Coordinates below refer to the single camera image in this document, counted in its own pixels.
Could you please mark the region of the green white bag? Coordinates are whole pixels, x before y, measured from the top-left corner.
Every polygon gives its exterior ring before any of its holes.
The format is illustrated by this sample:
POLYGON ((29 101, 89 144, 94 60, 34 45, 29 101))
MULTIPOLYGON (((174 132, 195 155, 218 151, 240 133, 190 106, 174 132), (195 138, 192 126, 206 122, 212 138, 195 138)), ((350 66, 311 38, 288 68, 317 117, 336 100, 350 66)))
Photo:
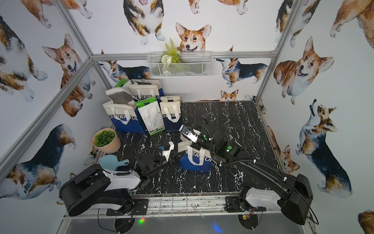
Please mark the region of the green white bag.
POLYGON ((115 85, 115 88, 123 87, 127 82, 129 82, 129 80, 127 80, 127 79, 121 79, 121 80, 119 80, 119 82, 115 85))
POLYGON ((156 97, 138 101, 136 105, 150 136, 165 130, 163 117, 156 97))

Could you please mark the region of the blue white bag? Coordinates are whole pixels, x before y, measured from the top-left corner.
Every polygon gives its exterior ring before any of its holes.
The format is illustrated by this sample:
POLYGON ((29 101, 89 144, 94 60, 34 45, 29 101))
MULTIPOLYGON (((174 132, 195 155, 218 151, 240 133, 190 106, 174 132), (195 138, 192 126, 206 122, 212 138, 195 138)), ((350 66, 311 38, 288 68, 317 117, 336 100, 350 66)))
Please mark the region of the blue white bag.
POLYGON ((160 80, 131 80, 128 88, 138 100, 145 100, 151 97, 161 99, 164 96, 160 80))

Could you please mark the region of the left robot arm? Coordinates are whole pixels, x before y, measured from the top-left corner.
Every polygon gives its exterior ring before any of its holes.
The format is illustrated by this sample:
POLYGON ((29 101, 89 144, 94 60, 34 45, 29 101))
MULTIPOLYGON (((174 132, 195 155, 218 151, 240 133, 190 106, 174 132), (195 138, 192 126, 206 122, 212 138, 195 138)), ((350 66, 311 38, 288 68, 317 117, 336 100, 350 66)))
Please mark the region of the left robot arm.
POLYGON ((59 189, 69 216, 78 216, 88 209, 107 209, 109 215, 125 215, 135 210, 132 190, 139 190, 151 181, 151 176, 164 168, 176 165, 185 151, 172 150, 169 157, 147 154, 130 171, 104 170, 94 164, 79 173, 59 189))

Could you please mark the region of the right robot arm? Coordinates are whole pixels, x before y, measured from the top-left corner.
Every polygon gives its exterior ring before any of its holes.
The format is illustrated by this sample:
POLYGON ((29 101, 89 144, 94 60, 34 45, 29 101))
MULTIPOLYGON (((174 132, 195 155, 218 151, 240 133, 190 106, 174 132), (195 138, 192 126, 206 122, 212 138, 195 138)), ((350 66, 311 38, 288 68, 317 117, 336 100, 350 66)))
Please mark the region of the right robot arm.
POLYGON ((219 166, 235 167, 268 185, 278 196, 275 199, 275 206, 289 220, 304 225, 310 219, 318 224, 316 217, 310 218, 308 215, 313 213, 311 209, 313 194, 306 176, 302 174, 293 176, 256 160, 254 156, 246 154, 235 142, 225 141, 222 133, 215 126, 196 122, 192 125, 191 134, 190 139, 209 150, 213 161, 219 166))

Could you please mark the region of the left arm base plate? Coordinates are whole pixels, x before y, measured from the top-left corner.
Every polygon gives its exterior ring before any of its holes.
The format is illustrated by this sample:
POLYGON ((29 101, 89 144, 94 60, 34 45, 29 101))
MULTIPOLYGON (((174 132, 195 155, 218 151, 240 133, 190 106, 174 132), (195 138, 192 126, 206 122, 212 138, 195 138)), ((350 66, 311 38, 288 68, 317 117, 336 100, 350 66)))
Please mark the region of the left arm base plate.
POLYGON ((148 209, 148 199, 135 199, 126 202, 117 210, 108 209, 107 216, 120 216, 120 215, 145 215, 148 209))

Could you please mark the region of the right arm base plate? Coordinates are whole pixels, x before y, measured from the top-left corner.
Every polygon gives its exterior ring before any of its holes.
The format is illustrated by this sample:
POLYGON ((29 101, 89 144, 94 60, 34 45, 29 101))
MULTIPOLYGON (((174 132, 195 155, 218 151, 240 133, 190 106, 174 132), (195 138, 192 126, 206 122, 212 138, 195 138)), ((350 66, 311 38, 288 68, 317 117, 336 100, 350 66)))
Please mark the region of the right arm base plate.
POLYGON ((224 210, 228 213, 265 212, 265 207, 253 207, 241 197, 225 197, 224 210))

